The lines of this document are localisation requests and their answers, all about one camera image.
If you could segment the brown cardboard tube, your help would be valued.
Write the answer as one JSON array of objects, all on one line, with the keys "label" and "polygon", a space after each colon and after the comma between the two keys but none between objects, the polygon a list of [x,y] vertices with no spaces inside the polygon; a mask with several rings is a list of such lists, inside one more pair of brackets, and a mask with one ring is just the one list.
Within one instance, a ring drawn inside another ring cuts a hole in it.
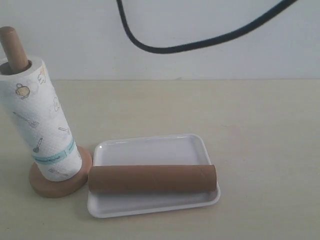
[{"label": "brown cardboard tube", "polygon": [[214,165],[93,166],[88,188],[97,194],[184,194],[214,192]]}]

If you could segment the printed white paper towel roll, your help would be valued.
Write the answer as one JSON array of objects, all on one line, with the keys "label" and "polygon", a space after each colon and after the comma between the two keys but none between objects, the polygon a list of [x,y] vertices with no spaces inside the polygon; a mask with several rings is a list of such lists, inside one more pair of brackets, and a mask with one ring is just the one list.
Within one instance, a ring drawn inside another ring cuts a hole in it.
[{"label": "printed white paper towel roll", "polygon": [[0,102],[11,118],[42,175],[62,182],[75,176],[82,158],[51,82],[45,62],[29,57],[30,67],[11,74],[0,61]]}]

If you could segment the wooden paper towel holder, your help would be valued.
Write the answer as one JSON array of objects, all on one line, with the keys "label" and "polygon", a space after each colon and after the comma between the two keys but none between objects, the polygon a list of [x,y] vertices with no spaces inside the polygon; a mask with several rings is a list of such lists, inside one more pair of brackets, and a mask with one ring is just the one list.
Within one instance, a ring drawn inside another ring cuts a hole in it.
[{"label": "wooden paper towel holder", "polygon": [[[4,50],[11,74],[22,73],[31,66],[29,58],[32,56],[28,56],[25,53],[18,34],[13,27],[3,26],[0,29],[0,44]],[[28,179],[37,194],[47,198],[64,197],[74,193],[87,182],[89,170],[93,164],[92,157],[87,149],[77,146],[77,144],[76,147],[82,159],[82,167],[76,175],[64,181],[46,179],[33,159]]]}]

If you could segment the white rectangular plastic tray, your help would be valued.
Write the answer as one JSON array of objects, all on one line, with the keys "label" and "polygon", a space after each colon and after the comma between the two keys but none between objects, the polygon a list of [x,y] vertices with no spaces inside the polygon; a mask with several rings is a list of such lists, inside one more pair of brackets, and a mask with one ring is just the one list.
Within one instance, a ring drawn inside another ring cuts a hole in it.
[{"label": "white rectangular plastic tray", "polygon": [[[209,165],[201,137],[195,134],[107,140],[94,150],[93,166]],[[88,193],[87,209],[96,218],[113,218],[206,207],[221,196],[218,187],[202,193]]]}]

